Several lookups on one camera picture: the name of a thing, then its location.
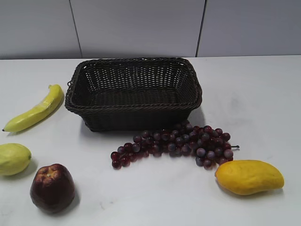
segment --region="red apple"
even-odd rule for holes
[[[61,164],[40,168],[30,189],[32,202],[48,213],[57,213],[69,206],[75,196],[70,172]]]

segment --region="yellow mango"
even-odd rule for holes
[[[220,165],[215,177],[219,185],[235,194],[250,195],[284,186],[282,174],[259,160],[236,160]]]

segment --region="yellow banana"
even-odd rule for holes
[[[31,110],[10,120],[2,131],[19,132],[24,130],[50,115],[60,104],[63,91],[59,85],[50,85],[48,95]]]

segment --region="dark brown wicker basket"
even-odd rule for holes
[[[202,89],[183,58],[99,59],[80,63],[65,107],[91,131],[169,128],[202,102]]]

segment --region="table surface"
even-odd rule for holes
[[[235,159],[257,159],[285,177],[281,190],[247,197],[224,192],[215,170],[191,157],[150,156],[114,170],[110,153],[134,132],[93,133],[61,106],[31,129],[0,133],[0,144],[21,143],[32,152],[22,173],[0,178],[1,226],[282,226],[301,212],[301,56],[187,58],[203,89],[203,103],[189,119],[231,134]],[[84,59],[1,60],[0,125],[37,104],[48,85],[64,92]],[[38,168],[65,165],[77,196],[50,216],[33,205],[29,190]]]

